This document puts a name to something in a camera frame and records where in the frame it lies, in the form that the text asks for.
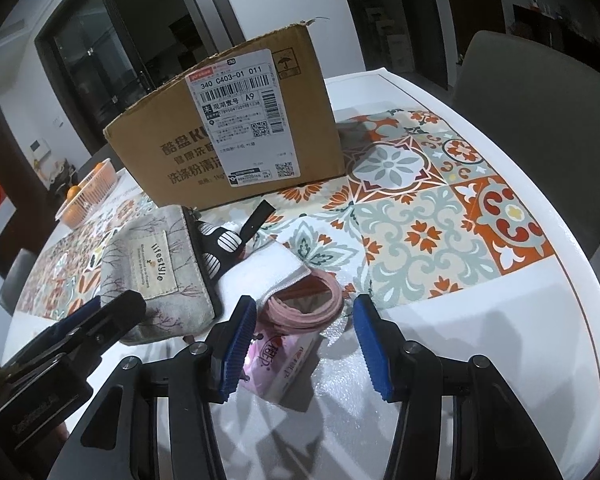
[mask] umbrella symbol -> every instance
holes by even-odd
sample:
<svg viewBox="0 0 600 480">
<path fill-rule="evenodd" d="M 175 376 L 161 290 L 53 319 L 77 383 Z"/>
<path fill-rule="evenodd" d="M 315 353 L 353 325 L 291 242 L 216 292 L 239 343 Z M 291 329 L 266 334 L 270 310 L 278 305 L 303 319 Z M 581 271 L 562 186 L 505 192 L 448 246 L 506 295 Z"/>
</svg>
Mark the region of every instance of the umbrella symbol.
<svg viewBox="0 0 600 480">
<path fill-rule="evenodd" d="M 290 57 L 281 57 L 281 58 L 278 60 L 278 64 L 282 64 L 282 63 L 284 63 L 284 64 L 285 64 L 285 70 L 286 70 L 287 68 L 289 68 L 289 66 L 288 66 L 288 64 L 287 64 L 287 63 L 289 63 L 289 61 L 293 61 L 293 60 L 292 60 Z"/>
</svg>

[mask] white table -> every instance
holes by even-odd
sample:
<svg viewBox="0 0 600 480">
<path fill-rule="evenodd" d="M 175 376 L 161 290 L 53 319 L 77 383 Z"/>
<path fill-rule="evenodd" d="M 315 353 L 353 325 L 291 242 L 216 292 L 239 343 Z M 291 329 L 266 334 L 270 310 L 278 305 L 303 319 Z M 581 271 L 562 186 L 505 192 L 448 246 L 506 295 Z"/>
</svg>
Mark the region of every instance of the white table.
<svg viewBox="0 0 600 480">
<path fill-rule="evenodd" d="M 441 116 L 506 180 L 544 230 L 556 255 L 382 315 L 439 355 L 491 358 L 528 410 L 564 478 L 580 480 L 600 456 L 600 286 L 564 221 L 495 144 L 421 88 L 386 70 L 326 83 L 337 121 L 419 105 Z M 48 245 L 63 235 L 59 227 Z M 51 323 L 16 312 L 3 361 Z M 273 406 L 242 388 L 228 403 L 212 408 L 228 478 L 382 478 L 398 406 L 382 402 L 373 391 L 355 334 L 344 332 L 342 325 L 327 330 L 315 370 L 308 365 L 285 399 L 300 411 Z M 147 362 L 183 347 L 178 339 L 134 348 L 116 344 L 89 382 L 97 390 L 126 355 Z M 158 440 L 160 467 L 168 471 L 165 409 L 162 403 Z M 83 411 L 67 421 L 70 428 Z M 443 478 L 450 468 L 451 416 L 444 402 Z"/>
</svg>

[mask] fruit basket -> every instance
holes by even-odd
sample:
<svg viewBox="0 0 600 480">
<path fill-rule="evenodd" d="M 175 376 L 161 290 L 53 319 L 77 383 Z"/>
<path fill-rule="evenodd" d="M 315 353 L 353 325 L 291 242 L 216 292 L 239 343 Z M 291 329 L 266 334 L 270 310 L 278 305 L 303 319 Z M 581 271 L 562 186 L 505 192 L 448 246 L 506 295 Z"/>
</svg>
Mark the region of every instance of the fruit basket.
<svg viewBox="0 0 600 480">
<path fill-rule="evenodd" d="M 80 191 L 70 200 L 65 200 L 56 213 L 56 220 L 69 229 L 77 229 L 105 201 L 118 181 L 118 175 L 110 159 L 96 165 L 80 181 Z"/>
</svg>

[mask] gray flower motif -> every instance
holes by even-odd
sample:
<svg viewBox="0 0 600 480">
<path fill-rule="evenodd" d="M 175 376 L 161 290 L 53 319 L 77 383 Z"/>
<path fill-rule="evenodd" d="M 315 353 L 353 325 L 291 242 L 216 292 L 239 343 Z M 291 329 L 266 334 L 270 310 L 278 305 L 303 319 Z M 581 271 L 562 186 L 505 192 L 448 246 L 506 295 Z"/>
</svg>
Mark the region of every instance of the gray flower motif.
<svg viewBox="0 0 600 480">
<path fill-rule="evenodd" d="M 396 186 L 403 186 L 411 179 L 407 179 L 408 174 L 414 173 L 414 169 L 419 169 L 418 162 L 421 162 L 419 156 L 414 153 L 400 150 L 398 148 L 384 149 L 382 146 L 374 146 L 369 152 L 367 158 L 362 158 L 359 166 L 354 169 L 355 173 L 373 173 L 373 179 L 379 181 L 388 177 Z"/>
</svg>

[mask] gray chair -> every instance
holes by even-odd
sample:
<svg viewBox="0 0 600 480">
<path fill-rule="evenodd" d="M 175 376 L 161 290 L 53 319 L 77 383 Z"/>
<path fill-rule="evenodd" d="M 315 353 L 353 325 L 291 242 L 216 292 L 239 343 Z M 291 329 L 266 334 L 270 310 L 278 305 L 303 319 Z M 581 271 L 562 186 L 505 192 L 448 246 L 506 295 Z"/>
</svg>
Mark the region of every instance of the gray chair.
<svg viewBox="0 0 600 480">
<path fill-rule="evenodd" d="M 452 107 L 534 181 L 591 258 L 600 244 L 600 74 L 542 44 L 481 31 Z"/>
<path fill-rule="evenodd" d="M 84 179 L 89 172 L 96 167 L 96 164 L 102 162 L 105 158 L 110 158 L 111 163 L 116 171 L 122 170 L 125 167 L 120 160 L 118 154 L 113 150 L 109 143 L 101 147 L 84 165 L 77 171 L 78 182 Z"/>
<path fill-rule="evenodd" d="M 20 298 L 20 294 L 22 293 L 22 289 L 24 288 L 24 284 L 31 273 L 33 264 L 36 263 L 37 258 L 38 257 L 34 253 L 31 253 L 26 249 L 21 249 L 18 256 L 16 256 L 16 259 L 13 261 L 13 265 L 11 266 L 11 269 L 9 269 L 7 277 L 4 279 L 4 283 L 0 288 L 0 306 L 11 316 L 13 316 L 13 313 L 16 310 L 16 305 Z"/>
</svg>

